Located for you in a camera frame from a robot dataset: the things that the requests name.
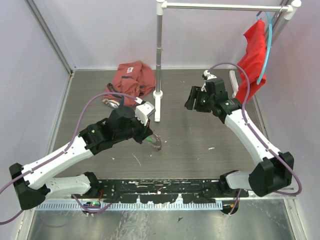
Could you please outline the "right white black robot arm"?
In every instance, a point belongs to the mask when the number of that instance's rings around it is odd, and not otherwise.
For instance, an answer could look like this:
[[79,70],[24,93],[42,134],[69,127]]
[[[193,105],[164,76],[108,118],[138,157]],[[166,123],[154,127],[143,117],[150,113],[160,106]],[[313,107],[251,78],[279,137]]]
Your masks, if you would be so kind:
[[192,86],[184,106],[219,118],[242,142],[254,162],[251,172],[233,170],[220,176],[219,191],[223,196],[231,197],[237,189],[244,189],[264,197],[292,183],[292,154],[281,152],[266,139],[242,104],[236,98],[229,98],[221,78],[209,79],[203,86]]

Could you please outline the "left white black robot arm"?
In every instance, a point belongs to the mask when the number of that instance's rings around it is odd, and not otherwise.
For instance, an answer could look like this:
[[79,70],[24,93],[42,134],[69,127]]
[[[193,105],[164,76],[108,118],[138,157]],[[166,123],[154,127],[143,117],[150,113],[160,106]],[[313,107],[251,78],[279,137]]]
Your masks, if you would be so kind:
[[57,174],[125,140],[133,139],[141,144],[153,134],[149,117],[155,111],[148,101],[135,108],[120,106],[49,155],[26,165],[11,165],[9,172],[20,208],[29,210],[45,200],[71,195],[97,197],[100,183],[93,172],[59,178]]

